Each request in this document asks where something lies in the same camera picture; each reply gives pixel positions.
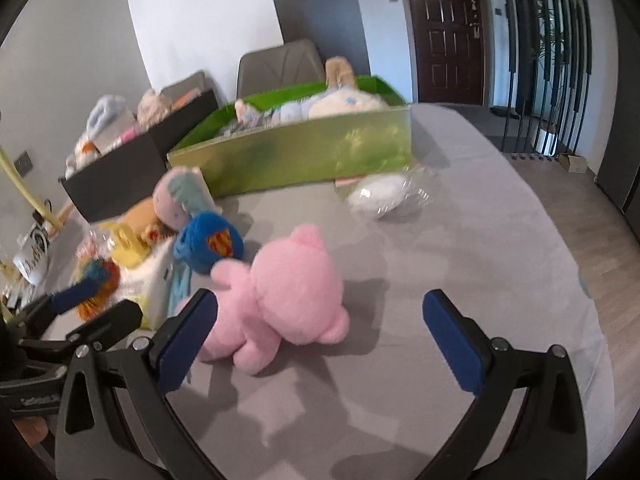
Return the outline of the person's right hand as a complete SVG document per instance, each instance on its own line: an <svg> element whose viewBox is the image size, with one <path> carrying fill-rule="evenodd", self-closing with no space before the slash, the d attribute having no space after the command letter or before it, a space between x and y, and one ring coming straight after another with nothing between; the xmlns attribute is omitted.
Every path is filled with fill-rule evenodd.
<svg viewBox="0 0 640 480"><path fill-rule="evenodd" d="M13 423L31 448L40 444L49 433L47 421L40 416L29 416L14 419Z"/></svg>

